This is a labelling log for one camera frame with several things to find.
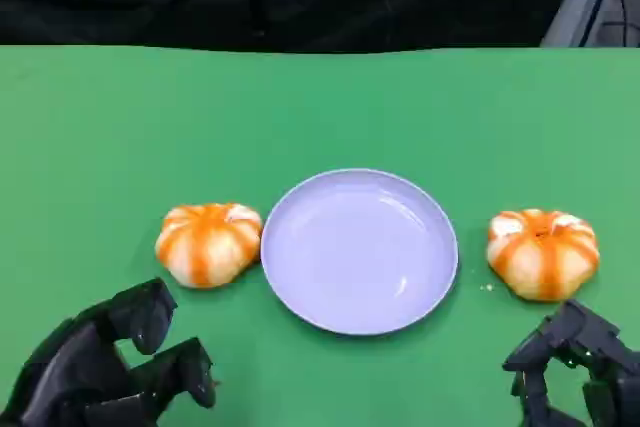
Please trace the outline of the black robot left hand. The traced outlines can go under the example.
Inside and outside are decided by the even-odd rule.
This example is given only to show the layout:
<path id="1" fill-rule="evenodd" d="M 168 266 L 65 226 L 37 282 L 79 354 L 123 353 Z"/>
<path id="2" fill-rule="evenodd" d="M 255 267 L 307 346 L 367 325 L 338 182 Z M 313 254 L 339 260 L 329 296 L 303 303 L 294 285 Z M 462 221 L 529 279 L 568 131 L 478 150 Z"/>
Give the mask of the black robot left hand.
<path id="1" fill-rule="evenodd" d="M 23 365 L 4 426 L 155 426 L 188 393 L 216 404 L 212 361 L 192 337 L 161 348 L 177 303 L 154 278 L 62 322 Z"/>

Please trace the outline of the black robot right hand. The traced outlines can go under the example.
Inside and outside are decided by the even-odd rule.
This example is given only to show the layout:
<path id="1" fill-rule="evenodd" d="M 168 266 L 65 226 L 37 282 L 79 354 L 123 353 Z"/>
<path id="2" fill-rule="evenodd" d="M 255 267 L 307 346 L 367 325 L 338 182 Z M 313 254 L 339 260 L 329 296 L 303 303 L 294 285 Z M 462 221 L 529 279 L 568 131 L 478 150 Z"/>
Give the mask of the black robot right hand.
<path id="1" fill-rule="evenodd" d="M 545 371 L 552 359 L 569 368 L 584 367 L 584 401 L 594 426 L 639 424 L 639 352 L 618 337 L 619 328 L 576 300 L 567 300 L 506 358 L 502 368 L 515 374 L 511 395 L 520 400 L 524 426 L 582 426 L 553 407 Z"/>

